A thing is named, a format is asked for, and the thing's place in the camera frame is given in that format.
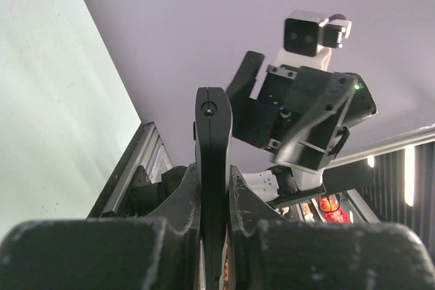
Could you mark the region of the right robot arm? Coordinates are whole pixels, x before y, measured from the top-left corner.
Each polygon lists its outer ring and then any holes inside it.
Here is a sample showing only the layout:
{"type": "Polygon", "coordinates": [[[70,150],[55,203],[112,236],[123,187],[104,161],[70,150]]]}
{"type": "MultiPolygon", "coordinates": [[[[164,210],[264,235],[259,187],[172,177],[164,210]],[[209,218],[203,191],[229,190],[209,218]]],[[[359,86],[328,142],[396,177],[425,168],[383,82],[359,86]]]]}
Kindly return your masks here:
{"type": "Polygon", "coordinates": [[[272,166],[246,173],[263,202],[281,208],[323,195],[323,173],[353,126],[373,116],[376,104],[362,77],[307,65],[267,67],[260,93],[251,97],[264,61],[249,51],[227,87],[234,138],[271,154],[272,166]]]}

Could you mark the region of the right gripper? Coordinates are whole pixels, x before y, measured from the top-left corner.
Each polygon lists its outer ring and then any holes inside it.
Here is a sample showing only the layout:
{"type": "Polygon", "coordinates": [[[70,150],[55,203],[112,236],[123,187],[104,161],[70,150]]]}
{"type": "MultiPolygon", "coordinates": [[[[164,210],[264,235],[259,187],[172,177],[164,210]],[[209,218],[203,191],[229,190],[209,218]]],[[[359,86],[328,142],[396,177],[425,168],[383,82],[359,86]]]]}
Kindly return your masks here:
{"type": "Polygon", "coordinates": [[[264,58],[247,51],[226,89],[233,137],[272,153],[276,165],[323,169],[336,154],[337,135],[347,137],[343,120],[354,98],[356,75],[270,65],[253,99],[249,96],[264,58]]]}

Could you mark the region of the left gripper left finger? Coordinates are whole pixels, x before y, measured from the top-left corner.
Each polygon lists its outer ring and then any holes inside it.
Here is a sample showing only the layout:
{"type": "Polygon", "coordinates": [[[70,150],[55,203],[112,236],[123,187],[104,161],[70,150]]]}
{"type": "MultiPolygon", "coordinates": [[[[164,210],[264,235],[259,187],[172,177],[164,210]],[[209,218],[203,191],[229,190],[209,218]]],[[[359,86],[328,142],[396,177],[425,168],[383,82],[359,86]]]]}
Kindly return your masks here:
{"type": "Polygon", "coordinates": [[[2,289],[198,289],[203,162],[145,217],[33,220],[1,243],[2,289]]]}

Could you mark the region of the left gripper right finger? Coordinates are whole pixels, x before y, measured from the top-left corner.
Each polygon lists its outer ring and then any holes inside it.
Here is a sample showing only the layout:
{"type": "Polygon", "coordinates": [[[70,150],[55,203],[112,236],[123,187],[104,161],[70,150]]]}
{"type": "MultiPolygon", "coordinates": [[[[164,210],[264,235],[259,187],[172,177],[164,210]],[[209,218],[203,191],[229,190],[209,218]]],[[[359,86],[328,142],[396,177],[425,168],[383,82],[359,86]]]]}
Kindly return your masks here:
{"type": "Polygon", "coordinates": [[[288,221],[237,167],[229,184],[231,289],[433,289],[434,264],[397,223],[288,221]]]}

